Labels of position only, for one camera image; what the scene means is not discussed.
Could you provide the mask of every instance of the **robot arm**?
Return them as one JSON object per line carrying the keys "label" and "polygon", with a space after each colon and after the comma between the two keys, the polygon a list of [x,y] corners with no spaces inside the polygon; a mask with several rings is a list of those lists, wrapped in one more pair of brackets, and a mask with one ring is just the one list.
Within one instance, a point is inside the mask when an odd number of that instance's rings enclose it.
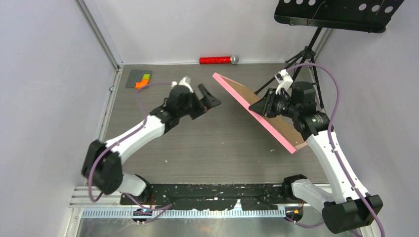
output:
{"label": "robot arm", "polygon": [[[280,75],[283,81],[290,78],[286,70],[277,75]],[[339,151],[342,163],[355,182],[355,187],[376,213],[381,210],[382,201],[378,195],[371,196],[359,181],[340,150],[334,131],[332,139],[335,142],[335,150],[332,148],[328,137],[329,118],[325,113],[316,110],[316,91],[313,85],[309,82],[295,82],[292,85],[291,96],[286,93],[288,88],[286,83],[280,83],[276,90],[268,89],[265,96],[250,105],[249,109],[268,118],[282,115],[293,119],[294,128],[318,158],[330,182],[332,193],[313,185],[303,175],[296,175],[284,179],[284,195],[291,199],[302,199],[322,213],[326,226],[334,234],[370,225],[374,219],[351,186],[336,159],[335,151]]]}
{"label": "robot arm", "polygon": [[198,99],[188,77],[184,77],[179,83],[173,82],[172,87],[165,102],[152,110],[144,121],[104,143],[96,140],[90,144],[82,167],[82,175],[86,178],[98,156],[116,143],[105,154],[93,173],[94,185],[104,194],[119,191],[147,200],[151,193],[148,188],[149,183],[138,175],[123,172],[122,164],[145,144],[177,126],[180,118],[189,115],[192,119],[196,119],[221,104],[202,84],[198,85],[198,89],[203,98]]}

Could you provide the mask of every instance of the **cable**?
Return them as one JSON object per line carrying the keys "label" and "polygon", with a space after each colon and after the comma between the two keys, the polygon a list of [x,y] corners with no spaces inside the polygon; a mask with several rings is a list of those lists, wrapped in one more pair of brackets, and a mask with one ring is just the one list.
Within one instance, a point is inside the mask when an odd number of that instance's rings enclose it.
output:
{"label": "cable", "polygon": [[362,237],[362,235],[358,234],[355,230],[351,230],[351,233],[352,233],[355,237]]}
{"label": "cable", "polygon": [[326,3],[326,0],[324,0],[324,1],[323,1],[320,5],[319,5],[319,7],[317,8],[316,12],[314,13],[314,15],[313,15],[313,17],[311,18],[311,20],[310,20],[310,21],[313,21],[314,17],[316,16],[317,12],[319,11],[320,7],[321,7],[323,4],[325,4],[325,3]]}
{"label": "cable", "polygon": [[[286,216],[286,217],[285,217],[285,219],[286,219],[287,221],[289,221],[289,222],[293,222],[293,223],[294,223],[294,220],[293,220],[292,218],[288,217],[288,216]],[[325,223],[325,222],[324,222],[324,221],[322,221],[321,223],[319,223],[319,224],[317,224],[317,225],[313,225],[313,226],[311,226],[311,225],[302,224],[302,223],[300,223],[300,222],[295,222],[295,224],[296,224],[296,225],[301,226],[301,227],[304,227],[304,228],[316,228],[316,227],[319,227],[319,226],[324,225],[324,223]]]}
{"label": "cable", "polygon": [[[148,88],[149,86],[151,86],[151,85],[171,85],[171,83],[170,82],[163,82],[163,83],[152,83],[152,84],[148,84],[148,85],[146,85],[146,86],[144,86],[144,87],[142,87],[142,88],[140,88],[140,89],[138,89],[136,92],[135,92],[135,95],[138,95],[138,93],[140,92],[140,91],[142,91],[144,88]],[[103,195],[103,193],[101,192],[100,194],[99,194],[99,196],[97,196],[97,198],[94,198],[94,196],[93,196],[93,193],[92,193],[92,183],[93,183],[93,174],[94,174],[94,171],[95,171],[95,169],[96,169],[96,167],[97,167],[97,165],[99,164],[99,162],[100,162],[100,160],[103,158],[103,156],[108,152],[108,151],[110,151],[112,148],[114,148],[115,146],[117,146],[119,143],[121,143],[121,142],[123,142],[123,141],[125,141],[126,139],[128,139],[129,137],[131,137],[132,135],[134,135],[134,134],[136,134],[138,131],[140,131],[144,126],[145,126],[145,124],[147,123],[147,117],[148,117],[148,115],[147,115],[147,112],[146,112],[146,110],[145,110],[145,107],[144,107],[144,105],[141,103],[141,100],[140,100],[140,98],[137,96],[136,97],[137,98],[137,101],[138,101],[138,104],[139,104],[139,106],[140,106],[140,109],[142,110],[142,112],[143,112],[143,114],[144,114],[144,122],[140,125],[140,127],[139,128],[137,128],[136,130],[134,130],[134,131],[132,131],[130,134],[128,134],[128,135],[126,135],[125,137],[123,137],[123,138],[121,138],[120,140],[118,140],[117,142],[115,142],[114,144],[112,144],[112,145],[110,145],[109,147],[107,147],[97,158],[96,158],[96,160],[94,161],[94,163],[93,163],[93,165],[92,165],[92,168],[90,169],[90,173],[89,173],[89,178],[88,178],[88,186],[87,186],[87,192],[88,192],[88,194],[89,194],[89,198],[90,198],[90,200],[92,201],[92,202],[97,202],[99,199],[100,199],[100,197],[102,197],[102,195]],[[164,211],[166,211],[167,209],[169,209],[170,207],[171,207],[171,204],[169,204],[169,205],[167,205],[167,206],[165,206],[165,207],[163,207],[163,208],[157,208],[157,209],[152,209],[152,208],[146,208],[145,206],[143,206],[143,205],[141,205],[141,204],[139,204],[130,194],[125,194],[125,195],[127,195],[128,197],[130,197],[130,199],[131,200],[133,200],[134,201],[134,203],[135,204],[137,204],[137,205],[139,205],[139,206],[141,206],[141,208],[143,208],[143,209],[146,209],[146,210],[148,210],[148,211],[154,211],[154,210],[163,210],[163,212]]]}
{"label": "cable", "polygon": [[[147,221],[143,221],[143,222],[142,222],[142,224],[144,224],[144,225],[145,225],[145,224],[148,224],[148,223],[151,223],[151,222],[153,222],[153,221],[157,220],[157,218],[159,218],[161,215],[163,215],[163,213],[164,213],[165,211],[167,211],[167,210],[162,211],[162,212],[161,212],[161,213],[159,213],[157,216],[155,216],[155,217],[153,217],[153,218],[151,218],[151,219],[149,219],[149,220],[147,220]],[[112,234],[108,234],[108,235],[100,235],[99,237],[110,237],[110,236],[115,236],[115,235],[116,235],[116,234],[118,234],[119,232],[121,232],[121,231],[125,230],[126,228],[128,228],[128,227],[130,227],[130,226],[132,226],[132,225],[134,225],[134,224],[139,224],[139,223],[136,223],[136,222],[131,222],[130,224],[125,225],[125,226],[123,226],[123,227],[119,228],[117,231],[113,232]],[[92,227],[89,227],[89,226],[88,226],[88,231],[87,231],[86,236],[88,236],[88,234],[91,232],[91,228],[92,228]]]}
{"label": "cable", "polygon": [[380,4],[380,6],[379,6],[379,8],[378,8],[378,10],[377,10],[377,13],[375,14],[375,16],[374,16],[374,18],[373,18],[373,20],[372,20],[372,22],[371,22],[371,26],[370,26],[370,29],[368,30],[368,33],[371,33],[371,30],[373,29],[374,21],[376,20],[376,17],[377,17],[377,15],[378,15],[379,11],[381,10],[381,6],[382,6],[382,4],[383,4],[384,2],[385,2],[385,0],[382,0],[381,4]]}
{"label": "cable", "polygon": [[171,207],[171,204],[166,205],[164,207],[160,207],[160,208],[148,208],[143,206],[141,203],[137,202],[137,200],[134,199],[134,197],[131,194],[127,194],[124,193],[129,199],[131,199],[132,202],[134,202],[136,205],[139,205],[141,208],[143,208],[144,210],[147,211],[166,211],[167,209],[169,209]]}
{"label": "cable", "polygon": [[[290,71],[290,70],[292,70],[294,68],[302,67],[302,66],[313,66],[313,67],[321,68],[323,71],[325,71],[327,74],[329,74],[329,76],[332,78],[333,82],[335,83],[335,87],[336,87],[336,103],[335,103],[335,107],[333,108],[332,116],[330,117],[330,122],[329,122],[329,127],[328,127],[329,141],[330,141],[330,144],[332,146],[332,149],[334,150],[336,148],[336,146],[335,146],[335,143],[333,142],[333,138],[332,138],[332,124],[333,124],[333,121],[335,119],[335,115],[336,115],[336,111],[337,111],[337,106],[339,105],[339,100],[340,100],[340,89],[339,89],[339,85],[337,83],[336,78],[332,75],[332,73],[329,70],[327,70],[325,67],[323,67],[321,65],[318,65],[318,64],[315,64],[315,63],[301,63],[301,64],[297,64],[295,66],[292,66],[292,67],[288,68],[287,71]],[[339,153],[337,151],[335,151],[334,154],[336,155],[337,161],[339,162],[340,166],[342,167],[343,172],[345,173],[346,177],[348,178],[349,183],[353,187],[356,187],[355,182],[352,180],[352,177],[350,176],[348,170],[346,169],[345,165],[343,164],[342,158],[340,157]],[[361,191],[359,191],[358,188],[354,188],[354,190],[358,194],[358,196],[361,198],[362,202],[367,207],[367,209],[370,211],[371,215],[374,217],[374,220],[377,222],[377,225],[378,225],[378,227],[380,229],[380,232],[381,232],[381,237],[385,237],[384,227],[382,226],[381,221],[379,220],[378,216],[374,212],[373,208],[370,206],[370,204],[368,203],[368,201],[365,199],[365,197],[362,195]]]}

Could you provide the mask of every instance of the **cardboard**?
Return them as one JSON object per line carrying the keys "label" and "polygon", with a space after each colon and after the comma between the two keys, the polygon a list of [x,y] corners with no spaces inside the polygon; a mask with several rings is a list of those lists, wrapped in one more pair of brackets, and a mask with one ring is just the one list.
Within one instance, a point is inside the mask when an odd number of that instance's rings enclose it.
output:
{"label": "cardboard", "polygon": [[264,118],[257,113],[250,111],[249,106],[260,100],[260,98],[249,88],[218,73],[214,73],[212,77],[291,154],[307,145],[300,133],[289,125],[281,116],[277,116],[276,118]]}

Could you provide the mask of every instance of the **tripod leg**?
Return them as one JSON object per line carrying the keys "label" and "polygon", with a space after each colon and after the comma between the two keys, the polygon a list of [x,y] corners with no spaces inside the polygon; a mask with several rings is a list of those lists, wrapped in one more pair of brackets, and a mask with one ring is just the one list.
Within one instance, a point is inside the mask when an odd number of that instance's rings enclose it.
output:
{"label": "tripod leg", "polygon": [[317,41],[317,38],[319,37],[321,31],[322,31],[322,27],[317,27],[316,32],[313,35],[313,38],[311,38],[310,44],[308,44],[308,49],[312,50],[314,43]]}
{"label": "tripod leg", "polygon": [[300,57],[301,57],[301,53],[298,53],[294,57],[292,57],[292,58],[288,59],[287,61],[285,61],[285,63],[289,63],[290,61],[294,60],[295,58],[300,58]]}
{"label": "tripod leg", "polygon": [[[314,57],[311,58],[311,62],[312,63],[315,63]],[[320,108],[321,109],[324,109],[325,105],[323,104],[322,93],[320,91],[319,76],[317,75],[317,69],[316,69],[316,67],[313,67],[313,74],[314,74],[314,80],[316,81],[317,93],[319,94]]]}
{"label": "tripod leg", "polygon": [[[299,57],[294,58],[290,63],[288,63],[284,69],[288,69],[290,68],[300,57],[301,55],[297,55]],[[275,77],[271,78],[267,83],[265,83],[265,85],[263,85],[261,88],[259,88],[257,91],[255,91],[254,93],[257,95],[259,94],[265,87],[267,87],[271,82],[273,82],[275,80]]]}
{"label": "tripod leg", "polygon": [[[301,61],[300,61],[300,63],[304,63],[305,62],[305,59],[306,59],[305,56],[303,56],[302,59],[301,59]],[[297,68],[295,70],[295,73],[293,75],[293,81],[295,81],[295,79],[297,78],[297,76],[300,73],[300,71],[301,71],[301,67],[299,67],[299,68]]]}

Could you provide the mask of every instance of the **music stand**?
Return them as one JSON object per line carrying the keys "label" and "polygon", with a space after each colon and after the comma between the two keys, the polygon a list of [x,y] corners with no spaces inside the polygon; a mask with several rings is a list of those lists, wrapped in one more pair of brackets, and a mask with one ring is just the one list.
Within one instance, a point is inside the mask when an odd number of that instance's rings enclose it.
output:
{"label": "music stand", "polygon": [[[290,26],[317,27],[310,44],[294,57],[285,61],[288,69],[299,59],[304,63],[309,59],[315,63],[313,46],[323,28],[363,31],[368,33],[383,33],[391,16],[396,12],[404,0],[280,0],[275,10],[274,19],[278,23]],[[293,80],[297,78],[301,67],[295,70]],[[320,108],[324,108],[320,92],[319,78],[316,67],[313,67],[314,80],[319,94]],[[275,77],[259,88],[255,94],[261,92]]]}

